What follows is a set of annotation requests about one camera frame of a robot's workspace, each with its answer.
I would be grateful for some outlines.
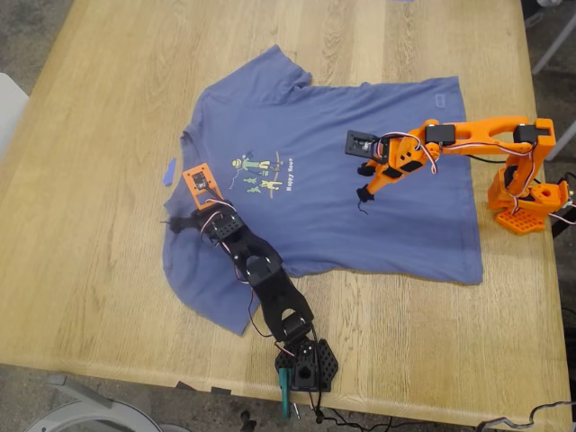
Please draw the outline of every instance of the wooden table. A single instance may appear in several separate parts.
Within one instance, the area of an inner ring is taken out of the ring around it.
[[[0,163],[0,362],[279,399],[269,340],[172,293],[158,223],[195,99],[273,43],[314,84],[458,75],[469,119],[535,116],[517,1],[77,0]],[[494,223],[472,165],[482,284],[295,280],[340,363],[327,406],[474,425],[570,398],[550,234]]]

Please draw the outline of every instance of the blue plastic piece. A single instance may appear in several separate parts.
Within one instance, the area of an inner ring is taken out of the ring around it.
[[[174,178],[174,169],[176,168],[176,158],[172,157],[170,162],[168,162],[168,166],[166,167],[166,172],[162,177],[162,183],[164,186],[170,186],[172,184],[172,179]]]

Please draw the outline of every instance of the gray floor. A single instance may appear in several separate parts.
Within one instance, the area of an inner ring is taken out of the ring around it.
[[[0,72],[8,74],[29,94],[66,17],[71,0],[0,0]],[[576,10],[576,2],[565,1],[547,10],[544,19],[527,32],[530,57],[534,64],[557,32]],[[549,65],[534,78],[538,113],[554,120],[557,134],[576,118],[576,32],[564,44]],[[553,163],[545,166],[546,178],[556,181],[566,171],[576,172],[576,142],[571,142]],[[567,230],[554,242],[562,304],[576,310],[574,242],[576,229]],[[574,317],[566,319],[576,325]],[[0,432],[25,430],[33,419],[56,408],[66,398],[45,385],[45,372],[0,365]],[[249,410],[258,422],[257,429],[266,431],[351,430],[325,423],[318,426],[311,411],[300,406],[302,419],[283,420],[280,405],[265,400],[252,400],[196,391],[159,388],[128,382],[77,377],[102,395],[123,401],[144,402],[159,423],[173,423],[192,431],[240,430],[239,415]],[[372,425],[388,418],[342,411],[349,421]],[[425,424],[404,427],[405,431],[470,431],[469,427]]]

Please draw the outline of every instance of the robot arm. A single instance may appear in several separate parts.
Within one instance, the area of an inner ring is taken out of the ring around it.
[[[525,116],[497,116],[478,121],[440,124],[425,120],[419,128],[405,132],[374,135],[348,132],[346,153],[368,158],[358,174],[372,180],[357,190],[360,201],[374,199],[374,193],[388,183],[396,183],[405,175],[431,165],[442,153],[462,155],[507,154],[506,165],[499,169],[488,190],[488,206],[503,209],[495,215],[501,225],[525,234],[542,230],[545,218],[570,202],[567,183],[530,183],[555,144],[554,127],[549,119],[538,118],[527,124]],[[512,132],[513,142],[493,138]]]

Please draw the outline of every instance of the blue t-shirt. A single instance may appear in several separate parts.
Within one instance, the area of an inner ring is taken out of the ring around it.
[[[482,263],[470,161],[443,155],[388,184],[357,208],[364,162],[347,156],[348,130],[409,131],[426,118],[461,122],[456,77],[419,83],[330,87],[277,46],[206,88],[181,138],[184,169],[207,162],[223,198],[283,258],[289,275],[335,267],[478,283]],[[166,202],[189,216],[194,201],[181,178]],[[166,278],[178,297],[235,332],[248,322],[250,287],[231,260],[198,231],[166,230]]]

